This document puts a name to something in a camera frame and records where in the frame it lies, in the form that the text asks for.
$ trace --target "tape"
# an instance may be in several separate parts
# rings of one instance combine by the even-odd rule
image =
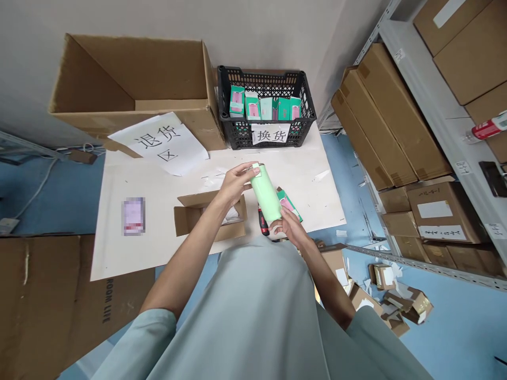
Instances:
[[[358,70],[361,76],[365,79],[368,77],[368,75],[370,75],[370,70],[363,62],[361,62],[361,64],[359,65]]]

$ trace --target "shelf rack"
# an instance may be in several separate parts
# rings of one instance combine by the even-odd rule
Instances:
[[[412,24],[413,18],[424,3],[424,1],[391,0],[354,64],[361,62],[372,43],[379,38],[383,40],[444,154],[454,166],[458,179],[501,259],[507,265],[507,198],[493,196],[478,163],[493,161],[501,169],[500,164],[486,142],[468,145],[462,141],[464,132],[472,128],[474,122],[465,108],[456,101],[434,64],[424,41]],[[333,114],[329,102],[318,120],[319,127],[324,121],[332,119]],[[348,245],[348,249],[457,280],[507,291],[506,279],[482,276],[401,257],[396,241],[389,235],[381,218],[385,210],[379,193],[361,163],[360,166],[391,251],[377,251],[352,245]]]

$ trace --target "green cylindrical bottle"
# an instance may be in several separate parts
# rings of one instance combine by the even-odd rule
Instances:
[[[281,218],[281,205],[276,195],[275,188],[269,179],[264,164],[254,164],[251,169],[259,167],[260,173],[250,180],[253,191],[259,202],[264,218],[267,221],[274,221]]]

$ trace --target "paper sign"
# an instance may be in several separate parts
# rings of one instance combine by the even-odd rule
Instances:
[[[252,143],[284,143],[289,136],[290,124],[252,124]]]
[[[470,174],[472,172],[472,170],[468,166],[468,162],[466,162],[466,161],[460,161],[458,163],[455,163],[454,165],[456,166],[456,172],[458,174],[465,175],[465,174]]]
[[[421,218],[453,216],[447,201],[421,203],[417,208]]]
[[[466,240],[460,225],[450,226],[420,226],[419,234],[427,239]]]
[[[175,176],[210,158],[174,112],[142,121],[109,136]]]
[[[505,228],[500,223],[487,223],[486,229],[489,232],[492,239],[495,240],[506,240],[507,233]]]

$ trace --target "handwritten sign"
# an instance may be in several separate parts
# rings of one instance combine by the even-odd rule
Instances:
[[[284,143],[289,136],[290,124],[252,124],[252,144]]]
[[[174,112],[155,116],[109,136],[175,176],[210,158]]]
[[[460,225],[420,226],[419,234],[427,239],[467,240]]]
[[[489,232],[492,239],[495,240],[507,240],[507,232],[500,223],[487,223],[486,229]]]

